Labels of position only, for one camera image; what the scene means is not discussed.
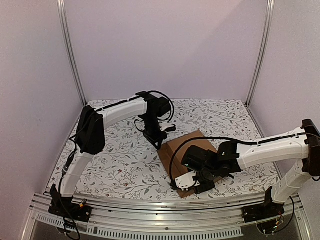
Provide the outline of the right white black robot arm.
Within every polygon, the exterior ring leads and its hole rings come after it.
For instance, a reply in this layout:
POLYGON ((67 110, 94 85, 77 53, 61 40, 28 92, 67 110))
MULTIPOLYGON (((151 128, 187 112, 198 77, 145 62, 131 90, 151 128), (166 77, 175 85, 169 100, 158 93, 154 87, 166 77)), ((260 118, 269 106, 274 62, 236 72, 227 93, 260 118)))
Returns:
POLYGON ((181 161, 190 171, 173 182, 181 190, 206 192, 219 177, 290 159, 296 160, 295 165, 266 190, 264 202, 242 208, 244 221, 250 223, 282 215, 287 199, 305 182, 320 177, 320 132, 311 119, 304 119, 300 127, 287 133, 252 142, 225 138, 217 152, 191 145, 181 161))

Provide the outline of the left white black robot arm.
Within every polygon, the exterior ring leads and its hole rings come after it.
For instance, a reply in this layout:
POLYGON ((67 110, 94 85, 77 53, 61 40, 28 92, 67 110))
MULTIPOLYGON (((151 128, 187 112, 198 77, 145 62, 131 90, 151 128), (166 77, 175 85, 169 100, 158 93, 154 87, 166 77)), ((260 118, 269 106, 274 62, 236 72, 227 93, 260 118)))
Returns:
POLYGON ((91 215, 92 208, 86 200, 73 203, 75 187, 88 163, 105 148, 105 130, 123 120, 138 117, 144 123, 143 136, 157 150, 161 149, 167 133, 175 130, 174 125, 165 125, 162 116, 168 114, 170 122, 175 108, 171 99, 162 94, 156 97, 157 91, 141 91, 135 96, 94 109, 86 105, 81 112, 75 135, 69 139, 74 143, 74 150, 66 160, 58 184, 50 188, 52 198, 48 212, 50 214, 83 220, 91 215))

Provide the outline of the brown cardboard box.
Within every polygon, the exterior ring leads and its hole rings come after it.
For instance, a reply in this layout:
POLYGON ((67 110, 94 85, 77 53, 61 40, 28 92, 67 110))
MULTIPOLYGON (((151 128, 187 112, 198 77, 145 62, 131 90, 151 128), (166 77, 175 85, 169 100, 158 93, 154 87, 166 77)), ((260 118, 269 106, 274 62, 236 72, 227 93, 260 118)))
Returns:
MULTIPOLYGON (((185 141, 196 138, 196 137, 204 137, 203 133, 198 129, 194 132, 185 134, 183 136, 177 137, 175 139, 169 140, 166 143, 164 143, 161 146, 161 149, 157 151, 157 154, 162 162, 162 165, 164 169, 166 170, 168 176, 170 176, 170 162, 172 159, 172 156, 174 155, 175 151, 178 149, 178 147, 184 143, 185 141)), ((204 150, 210 150, 214 152, 215 154, 218 152, 216 148, 212 145, 211 142, 207 139, 198 139, 193 140, 191 142, 186 143, 175 155, 172 166, 171 166, 171 176, 173 179, 180 177, 184 174, 187 174, 191 172, 190 169, 188 169, 186 166, 182 165, 183 156, 185 155, 187 149, 191 146, 197 146, 204 150)), ((191 188, 188 191, 182 191, 182 190, 173 190, 176 193, 178 193, 179 197, 181 199, 189 197, 193 194, 195 194, 194 187, 191 188)))

